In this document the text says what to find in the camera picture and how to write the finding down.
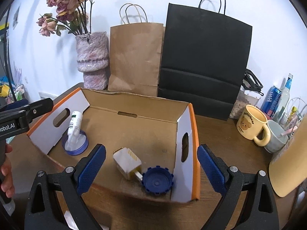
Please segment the person's left hand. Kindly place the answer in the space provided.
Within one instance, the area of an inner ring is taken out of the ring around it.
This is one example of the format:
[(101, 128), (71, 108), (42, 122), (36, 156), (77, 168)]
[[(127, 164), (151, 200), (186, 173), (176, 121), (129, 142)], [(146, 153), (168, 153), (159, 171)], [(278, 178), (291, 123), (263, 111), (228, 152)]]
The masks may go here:
[(11, 152), (12, 146), (6, 143), (5, 160), (1, 165), (1, 173), (4, 176), (4, 180), (1, 183), (1, 190), (6, 194), (8, 198), (11, 198), (15, 193), (15, 187), (12, 178), (12, 164), (7, 157), (7, 154)]

